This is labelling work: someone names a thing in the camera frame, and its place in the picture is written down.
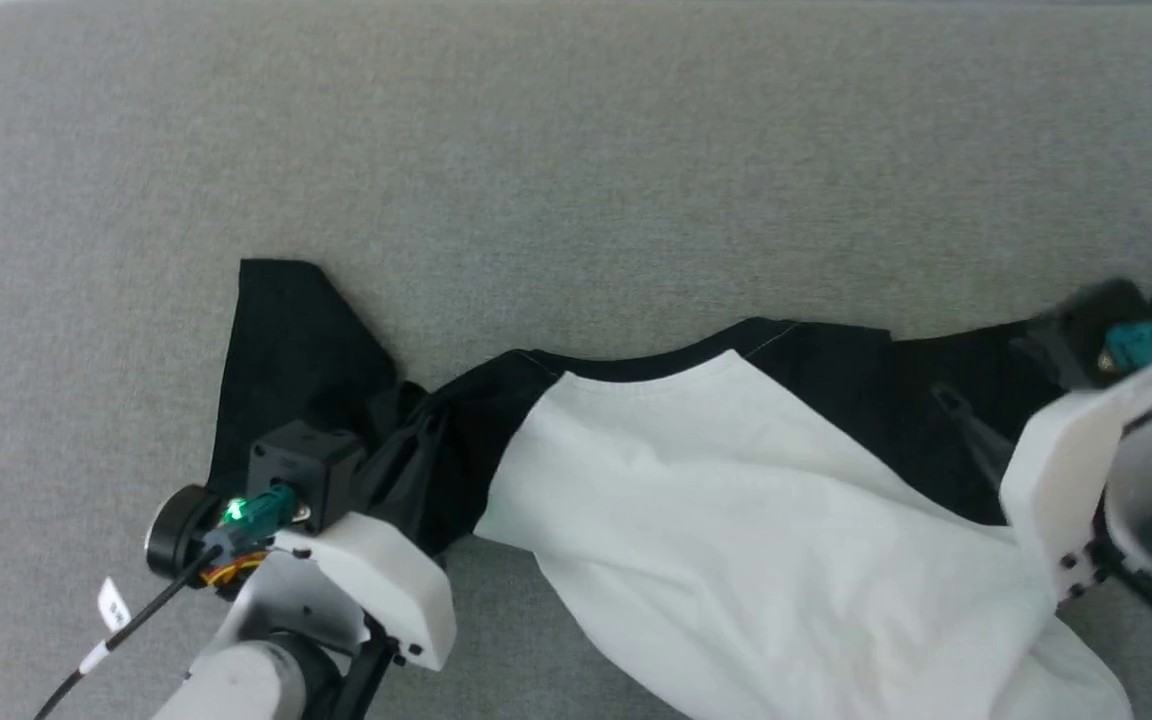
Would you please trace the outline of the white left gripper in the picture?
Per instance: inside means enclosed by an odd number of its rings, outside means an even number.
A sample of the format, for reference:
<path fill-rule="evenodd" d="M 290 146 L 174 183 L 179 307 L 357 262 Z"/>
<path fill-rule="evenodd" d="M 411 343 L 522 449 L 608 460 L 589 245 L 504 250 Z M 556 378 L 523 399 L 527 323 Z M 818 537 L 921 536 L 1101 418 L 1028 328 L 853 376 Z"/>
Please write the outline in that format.
<path fill-rule="evenodd" d="M 306 560 L 399 643 L 399 655 L 444 670 L 457 637 L 450 582 L 393 524 L 419 524 L 447 415 L 420 407 L 356 473 L 356 510 L 317 536 L 279 530 L 273 547 Z M 376 518 L 361 511 L 376 511 Z"/>

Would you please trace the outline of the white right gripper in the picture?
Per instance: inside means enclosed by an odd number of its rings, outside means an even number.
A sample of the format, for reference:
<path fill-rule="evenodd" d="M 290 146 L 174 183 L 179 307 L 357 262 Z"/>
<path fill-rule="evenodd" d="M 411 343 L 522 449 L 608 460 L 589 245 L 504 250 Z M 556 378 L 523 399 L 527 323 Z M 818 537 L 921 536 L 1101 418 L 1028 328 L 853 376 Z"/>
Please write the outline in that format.
<path fill-rule="evenodd" d="M 1026 420 L 1016 444 L 948 386 L 932 396 L 995 488 L 1026 570 L 1053 602 L 1091 588 L 1087 544 L 1126 430 L 1152 414 L 1152 364 L 1106 389 L 1074 389 Z"/>

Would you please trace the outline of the white black raglan t-shirt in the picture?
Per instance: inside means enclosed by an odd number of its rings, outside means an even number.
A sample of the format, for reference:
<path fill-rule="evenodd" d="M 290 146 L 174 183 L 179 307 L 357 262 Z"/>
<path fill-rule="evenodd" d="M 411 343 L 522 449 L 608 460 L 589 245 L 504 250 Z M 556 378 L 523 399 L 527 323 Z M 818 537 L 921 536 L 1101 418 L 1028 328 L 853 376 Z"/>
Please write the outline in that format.
<path fill-rule="evenodd" d="M 289 420 L 378 448 L 439 407 L 435 560 L 467 536 L 530 552 L 594 647 L 691 720 L 1134 720 L 931 393 L 1018 441 L 1073 391 L 1016 350 L 1024 327 L 751 318 L 639 359 L 513 348 L 426 392 L 319 266 L 250 259 L 205 486 Z"/>

